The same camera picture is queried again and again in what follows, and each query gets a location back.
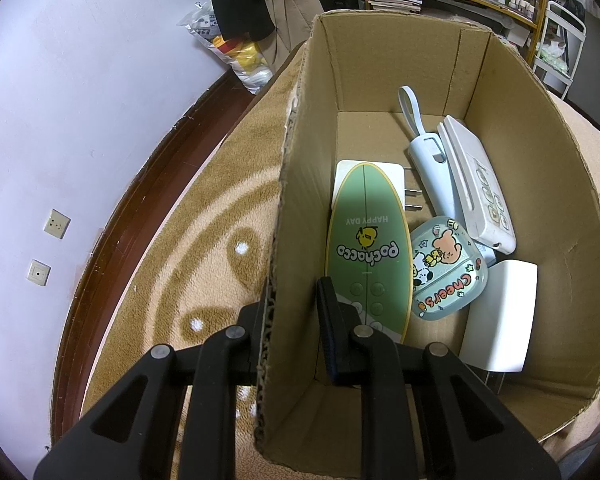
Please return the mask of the light blue power bank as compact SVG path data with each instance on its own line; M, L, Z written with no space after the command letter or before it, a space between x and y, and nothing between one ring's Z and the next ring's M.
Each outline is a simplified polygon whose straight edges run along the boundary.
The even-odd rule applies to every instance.
M447 216L456 220L466 230L464 214L449 161L438 133L438 125L445 116L440 120L436 130L429 131L424 126L415 91L409 86L401 87L398 90L398 100L405 122L414 133L414 139L408 146L407 155L415 165L431 205L434 207L434 212L439 216ZM497 252L476 240L475 242L480 252L486 257L486 261L492 262Z

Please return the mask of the upper wall socket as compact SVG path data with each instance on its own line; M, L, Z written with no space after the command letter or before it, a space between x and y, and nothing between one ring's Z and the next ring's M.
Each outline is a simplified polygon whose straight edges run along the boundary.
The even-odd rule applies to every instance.
M43 231L62 240L68 230L71 219L56 209L52 209L45 222Z

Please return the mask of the large white charger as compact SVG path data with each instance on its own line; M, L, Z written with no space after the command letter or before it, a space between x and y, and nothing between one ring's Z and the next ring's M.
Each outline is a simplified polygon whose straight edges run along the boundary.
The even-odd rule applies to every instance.
M539 267L507 259L495 263L486 287L470 307L460 360L484 373L484 383L501 391L507 374L524 369L534 319Z

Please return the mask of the white utility cart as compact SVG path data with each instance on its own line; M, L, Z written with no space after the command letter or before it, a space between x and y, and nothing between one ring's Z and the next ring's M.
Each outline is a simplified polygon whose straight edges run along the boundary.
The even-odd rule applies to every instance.
M586 25L577 14L550 0L545 10L541 37L535 47L532 70L552 76L562 85L560 98L568 94L586 40Z

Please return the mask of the green surfboard-shaped card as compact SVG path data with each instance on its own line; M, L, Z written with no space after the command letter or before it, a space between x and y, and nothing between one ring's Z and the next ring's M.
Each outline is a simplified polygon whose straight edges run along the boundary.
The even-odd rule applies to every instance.
M355 166L330 211L325 274L364 325L404 341L412 313L413 249L405 209L375 165Z

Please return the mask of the small white plug adapter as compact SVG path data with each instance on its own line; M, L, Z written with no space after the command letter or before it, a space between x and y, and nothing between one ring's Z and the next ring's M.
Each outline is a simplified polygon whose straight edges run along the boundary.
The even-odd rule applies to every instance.
M419 196L422 194L422 191L419 188L408 188L406 186L405 168L403 166L395 164L394 162L370 162L369 160L354 159L343 159L340 160L340 162L337 162L334 188L332 189L332 204L336 202L340 186L342 185L344 178L347 177L349 171L355 166L369 163L379 168L390 180L394 189L396 192L398 192L399 198L405 210L420 211L422 208L424 208L422 205L414 203L410 204L407 201L408 196Z

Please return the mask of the wall socket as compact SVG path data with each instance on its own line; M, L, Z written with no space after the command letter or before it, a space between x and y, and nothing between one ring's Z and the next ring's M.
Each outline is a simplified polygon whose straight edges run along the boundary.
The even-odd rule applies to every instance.
M46 263L32 259L27 273L27 279L35 285L44 287L52 268Z
M56 209L52 209L45 222L43 231L62 240L68 230L71 219Z

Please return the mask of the beige trench coat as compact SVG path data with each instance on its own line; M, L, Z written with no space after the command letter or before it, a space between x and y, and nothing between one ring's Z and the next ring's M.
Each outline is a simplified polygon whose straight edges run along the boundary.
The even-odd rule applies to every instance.
M320 0L264 0L274 32L258 42L273 73L278 72L291 52L305 42L317 14L323 12Z

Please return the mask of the cardboard box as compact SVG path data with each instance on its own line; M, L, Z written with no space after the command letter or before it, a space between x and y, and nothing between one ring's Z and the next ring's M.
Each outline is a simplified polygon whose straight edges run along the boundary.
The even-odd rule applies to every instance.
M355 322L505 374L548 454L600 424L600 133L478 25L319 15L286 121L254 442L361 473L361 393L327 374L314 287Z

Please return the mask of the white case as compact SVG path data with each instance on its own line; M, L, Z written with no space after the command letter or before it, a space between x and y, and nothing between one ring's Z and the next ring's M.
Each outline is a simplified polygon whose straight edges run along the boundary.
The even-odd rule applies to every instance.
M498 177L478 136L451 115L438 125L466 230L471 238L504 255L517 247L515 230Z

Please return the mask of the lower wall socket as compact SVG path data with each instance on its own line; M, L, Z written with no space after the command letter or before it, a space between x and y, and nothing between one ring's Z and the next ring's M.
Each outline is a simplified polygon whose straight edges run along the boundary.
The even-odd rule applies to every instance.
M35 285L44 287L52 268L46 263L32 259L27 273L27 279Z

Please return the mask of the plastic bag with toys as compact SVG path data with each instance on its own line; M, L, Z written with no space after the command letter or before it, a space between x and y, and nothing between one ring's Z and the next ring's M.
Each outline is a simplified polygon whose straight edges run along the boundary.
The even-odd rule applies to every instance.
M246 36L222 36L210 1L197 2L195 9L178 21L203 47L233 71L251 94L258 94L271 80L273 72L258 45Z

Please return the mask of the cartoon cheers case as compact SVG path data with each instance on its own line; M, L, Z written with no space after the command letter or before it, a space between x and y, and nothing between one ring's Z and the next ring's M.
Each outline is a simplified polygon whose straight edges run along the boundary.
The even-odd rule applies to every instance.
M477 243L454 219L437 216L412 236L413 313L437 321L462 310L486 288L488 266Z

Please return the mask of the stack of books left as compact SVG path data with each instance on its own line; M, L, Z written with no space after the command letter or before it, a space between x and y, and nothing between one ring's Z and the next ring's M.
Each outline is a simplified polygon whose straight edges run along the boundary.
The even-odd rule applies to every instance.
M408 13L422 12L422 0L368 0L375 10L397 10Z

